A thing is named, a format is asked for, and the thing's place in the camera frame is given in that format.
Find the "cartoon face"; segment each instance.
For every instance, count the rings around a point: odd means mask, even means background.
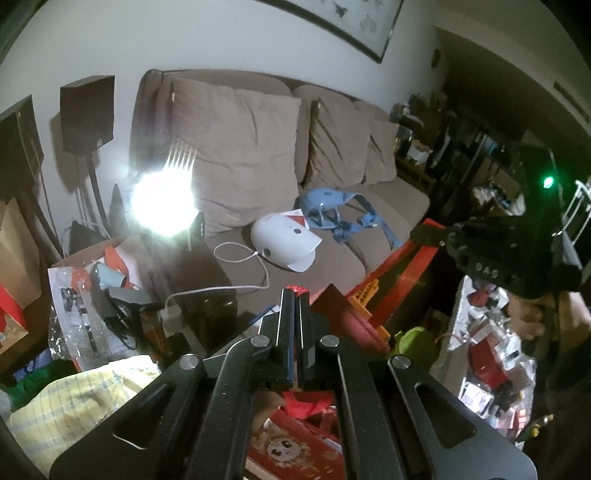
[[[269,456],[277,462],[291,462],[301,454],[301,447],[289,438],[276,438],[267,447]]]

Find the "black speaker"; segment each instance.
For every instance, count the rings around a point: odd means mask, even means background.
[[[64,151],[84,157],[113,140],[114,76],[88,77],[60,89]]]
[[[33,98],[12,105],[0,115],[0,199],[8,202],[32,190],[43,161]]]

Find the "bright light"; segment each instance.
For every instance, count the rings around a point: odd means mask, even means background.
[[[167,167],[145,175],[131,197],[137,221],[162,236],[188,229],[199,212],[194,205],[191,178],[190,170]]]
[[[549,189],[554,184],[554,178],[546,177],[544,179],[544,188]]]

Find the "green cloth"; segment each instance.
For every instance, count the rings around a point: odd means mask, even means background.
[[[12,400],[12,411],[23,408],[51,382],[76,374],[76,367],[69,360],[55,360],[46,367],[27,374],[15,387],[0,387]]]

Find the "metal screw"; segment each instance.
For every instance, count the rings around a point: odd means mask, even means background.
[[[187,353],[187,355],[183,355],[179,360],[179,364],[183,370],[192,370],[199,364],[199,357],[197,355],[193,355],[192,353]]]
[[[335,336],[335,335],[324,335],[321,339],[320,339],[320,343],[322,343],[322,345],[327,346],[327,347],[335,347],[335,346],[339,346],[339,337]]]
[[[251,343],[257,348],[262,348],[269,345],[271,341],[267,335],[255,335],[251,338]]]
[[[404,370],[405,368],[410,367],[410,360],[407,356],[396,355],[392,358],[392,366]]]

